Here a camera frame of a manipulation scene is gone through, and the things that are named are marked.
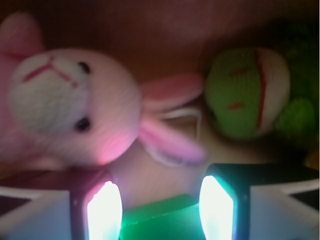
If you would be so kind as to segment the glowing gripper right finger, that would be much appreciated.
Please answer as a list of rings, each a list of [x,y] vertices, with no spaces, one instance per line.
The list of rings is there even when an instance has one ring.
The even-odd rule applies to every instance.
[[[199,192],[208,240],[317,240],[320,174],[303,165],[214,163]]]

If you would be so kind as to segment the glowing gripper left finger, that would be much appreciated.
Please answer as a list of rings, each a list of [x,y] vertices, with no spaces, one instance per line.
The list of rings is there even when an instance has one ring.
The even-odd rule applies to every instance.
[[[107,170],[23,171],[0,181],[3,240],[117,240],[122,215]]]

